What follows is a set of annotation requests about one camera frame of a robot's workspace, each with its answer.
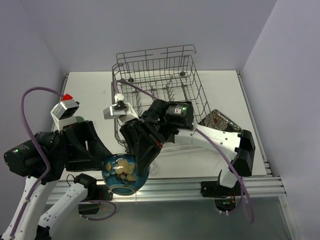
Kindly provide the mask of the blue floral ceramic bowl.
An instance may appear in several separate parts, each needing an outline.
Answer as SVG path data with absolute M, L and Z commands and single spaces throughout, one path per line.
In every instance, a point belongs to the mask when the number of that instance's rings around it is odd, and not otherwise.
M 135 194 L 146 183 L 150 168 L 138 175 L 137 161 L 130 154 L 115 154 L 103 161 L 102 178 L 109 190 L 116 195 Z

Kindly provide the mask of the grey wire dish rack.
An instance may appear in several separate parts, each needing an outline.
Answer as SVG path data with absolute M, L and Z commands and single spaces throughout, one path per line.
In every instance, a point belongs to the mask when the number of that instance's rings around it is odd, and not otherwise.
M 195 66 L 193 44 L 127 51 L 116 54 L 112 79 L 123 80 L 118 90 L 138 115 L 146 111 L 153 99 L 190 101 L 194 121 L 200 123 L 211 112 L 203 84 Z

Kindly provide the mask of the black floral square plate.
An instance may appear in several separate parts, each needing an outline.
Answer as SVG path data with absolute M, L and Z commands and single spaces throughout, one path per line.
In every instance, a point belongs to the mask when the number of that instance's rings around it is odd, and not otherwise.
M 242 128 L 238 124 L 218 109 L 211 111 L 202 120 L 200 120 L 198 124 L 223 132 L 240 133 L 242 131 Z

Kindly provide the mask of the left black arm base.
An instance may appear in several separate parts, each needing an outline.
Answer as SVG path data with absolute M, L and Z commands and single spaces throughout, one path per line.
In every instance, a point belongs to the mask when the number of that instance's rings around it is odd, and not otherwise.
M 77 176 L 68 174 L 66 177 L 66 182 L 69 186 L 71 186 L 69 177 L 73 178 L 73 183 L 80 183 L 87 187 L 88 194 L 85 200 L 112 200 L 113 194 L 106 186 L 97 185 L 97 180 L 94 177 L 84 173 L 81 173 Z M 80 204 L 78 206 L 78 212 L 81 215 L 96 215 L 99 212 L 101 205 L 101 202 L 92 204 Z

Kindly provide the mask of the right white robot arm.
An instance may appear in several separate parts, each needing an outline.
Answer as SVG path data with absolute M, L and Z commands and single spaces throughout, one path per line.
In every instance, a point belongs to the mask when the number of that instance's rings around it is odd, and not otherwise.
M 173 143 L 215 151 L 224 158 L 227 167 L 220 171 L 216 183 L 222 195 L 229 194 L 241 177 L 252 176 L 256 150 L 252 133 L 245 129 L 216 130 L 195 123 L 190 101 L 157 99 L 140 116 L 126 103 L 119 120 L 120 133 L 136 159 L 139 175 L 156 159 L 165 143 Z

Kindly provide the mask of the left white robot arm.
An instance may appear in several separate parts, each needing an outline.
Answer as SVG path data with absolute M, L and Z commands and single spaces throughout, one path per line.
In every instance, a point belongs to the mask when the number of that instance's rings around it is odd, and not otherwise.
M 93 200 L 97 180 L 85 171 L 102 171 L 112 156 L 92 121 L 74 123 L 51 132 L 38 132 L 8 150 L 9 170 L 25 177 L 25 187 L 14 217 L 2 240 L 50 240 L 58 224 L 81 201 Z M 78 172 L 69 190 L 48 210 L 46 202 L 64 170 Z

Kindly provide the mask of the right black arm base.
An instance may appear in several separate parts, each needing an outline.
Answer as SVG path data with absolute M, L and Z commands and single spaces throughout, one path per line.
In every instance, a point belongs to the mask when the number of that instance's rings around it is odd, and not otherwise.
M 222 212 L 233 211 L 237 207 L 237 196 L 241 196 L 241 185 L 236 181 L 235 186 L 228 188 L 217 181 L 202 181 L 200 194 L 204 198 L 212 198 L 215 207 Z

